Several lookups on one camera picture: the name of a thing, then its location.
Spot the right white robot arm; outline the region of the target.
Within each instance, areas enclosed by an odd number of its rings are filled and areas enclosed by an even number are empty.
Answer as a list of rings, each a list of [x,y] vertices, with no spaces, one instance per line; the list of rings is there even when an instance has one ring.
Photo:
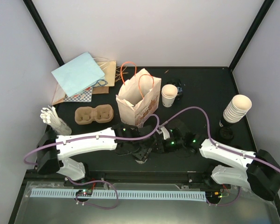
[[[280,190],[280,165],[265,150],[253,152],[224,145],[191,132],[179,119],[158,127],[157,132],[163,137],[164,151],[185,148],[220,163],[203,176],[208,188],[236,185],[266,201],[273,201]]]

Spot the cream bear paper bag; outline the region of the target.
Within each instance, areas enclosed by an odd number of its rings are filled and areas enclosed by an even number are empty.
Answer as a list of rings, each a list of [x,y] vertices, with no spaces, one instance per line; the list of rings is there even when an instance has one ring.
[[[123,68],[120,68],[123,82],[116,95],[121,122],[142,127],[148,117],[159,106],[161,78],[152,76],[146,69],[135,71],[134,75],[125,80]]]

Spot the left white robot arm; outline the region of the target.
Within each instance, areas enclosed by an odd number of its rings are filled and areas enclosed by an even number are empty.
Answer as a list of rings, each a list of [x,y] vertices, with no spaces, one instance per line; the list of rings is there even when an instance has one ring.
[[[138,128],[119,123],[104,130],[80,135],[57,135],[46,132],[38,143],[37,173],[59,173],[80,186],[91,181],[86,165],[73,160],[73,156],[96,151],[115,151],[119,155],[132,154],[138,161],[145,161],[145,153],[153,143],[153,127]]]

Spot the white paper coffee cup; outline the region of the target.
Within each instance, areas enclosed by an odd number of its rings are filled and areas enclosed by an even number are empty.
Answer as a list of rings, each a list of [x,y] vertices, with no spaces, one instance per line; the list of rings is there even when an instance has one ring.
[[[142,157],[141,159],[136,159],[135,160],[138,164],[144,164],[147,161],[147,157]]]

